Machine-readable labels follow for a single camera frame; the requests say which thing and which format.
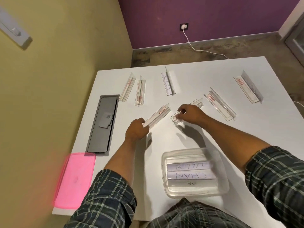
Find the white switch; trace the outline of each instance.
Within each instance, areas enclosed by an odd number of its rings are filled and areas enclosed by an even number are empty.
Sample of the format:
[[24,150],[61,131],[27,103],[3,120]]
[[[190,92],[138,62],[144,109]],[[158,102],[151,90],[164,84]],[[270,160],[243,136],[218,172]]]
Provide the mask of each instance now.
[[0,7],[0,29],[23,47],[31,37],[23,30],[18,23]]

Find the shirt sleeve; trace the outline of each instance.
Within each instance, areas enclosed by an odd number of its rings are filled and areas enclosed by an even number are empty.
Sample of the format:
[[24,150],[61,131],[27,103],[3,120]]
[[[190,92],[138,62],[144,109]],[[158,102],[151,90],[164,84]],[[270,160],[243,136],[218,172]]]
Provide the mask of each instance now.
[[304,224],[303,180],[304,161],[277,146],[260,150],[246,166],[250,192],[288,228]]
[[136,205],[127,181],[114,171],[102,170],[64,228],[129,227]]

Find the white table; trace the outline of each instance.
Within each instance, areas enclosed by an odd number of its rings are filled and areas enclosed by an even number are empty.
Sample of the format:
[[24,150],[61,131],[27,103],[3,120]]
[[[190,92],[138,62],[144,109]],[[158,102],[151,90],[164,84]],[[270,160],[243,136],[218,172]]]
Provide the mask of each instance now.
[[[167,96],[165,92],[161,76],[165,66],[98,71],[72,150],[72,153],[85,152],[100,96],[121,94],[131,72],[137,78],[143,76],[146,79],[144,106],[134,106],[136,82],[128,101],[118,104],[109,156],[96,157],[93,178],[119,148],[132,120],[139,117],[148,119],[161,106],[170,104],[172,111],[150,130],[148,137],[153,140],[151,145],[145,152],[136,152],[133,189],[138,206],[134,219],[152,220],[177,202],[165,194],[161,156],[165,151],[199,146],[169,119],[181,104],[188,104],[195,99],[203,98],[204,106],[201,109],[213,118],[287,149],[298,158],[304,159],[304,120],[265,57],[174,64],[166,67],[169,71],[174,71],[171,77],[177,92],[174,96]],[[262,93],[262,103],[250,103],[234,80],[233,77],[241,75],[243,70]],[[204,97],[210,87],[236,112],[234,120],[227,122]],[[220,150],[206,131],[195,128],[200,133],[194,135],[203,135],[207,148]],[[230,191],[222,197],[199,200],[230,211],[254,228],[284,227],[272,219],[263,205],[251,195],[245,186],[244,175],[223,154],[221,156]],[[53,214],[72,215],[73,212],[74,210],[53,209]]]

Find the electrical outlet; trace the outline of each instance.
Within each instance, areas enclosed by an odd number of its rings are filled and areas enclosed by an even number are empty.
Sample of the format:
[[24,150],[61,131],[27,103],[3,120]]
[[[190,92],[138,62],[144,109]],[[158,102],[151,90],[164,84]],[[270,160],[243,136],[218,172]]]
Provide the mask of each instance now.
[[182,28],[181,28],[183,25],[185,26],[184,30],[188,30],[188,28],[189,28],[189,23],[182,23],[182,24],[180,24],[180,25],[179,25],[179,30],[180,30],[180,31],[183,31]]

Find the power cord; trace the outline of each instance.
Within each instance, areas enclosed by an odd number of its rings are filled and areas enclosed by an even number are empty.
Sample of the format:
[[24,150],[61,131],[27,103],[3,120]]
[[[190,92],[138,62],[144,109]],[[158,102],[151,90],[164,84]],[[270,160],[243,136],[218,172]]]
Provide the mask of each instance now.
[[[190,44],[190,46],[192,47],[192,49],[193,49],[194,51],[198,51],[198,52],[201,52],[201,51],[202,51],[202,52],[207,52],[207,53],[213,53],[213,52],[210,52],[210,51],[207,51],[207,50],[197,50],[197,49],[194,49],[190,42],[189,42],[189,44]],[[226,57],[227,59],[229,59],[226,55],[221,54],[221,53],[213,53],[213,54],[222,55],[222,56]]]
[[301,106],[303,106],[303,107],[304,107],[304,105],[303,105],[303,104],[301,104],[301,103],[299,103],[299,102],[297,102],[297,101],[293,101],[293,102],[296,102],[296,103],[298,103],[298,104],[300,104]]

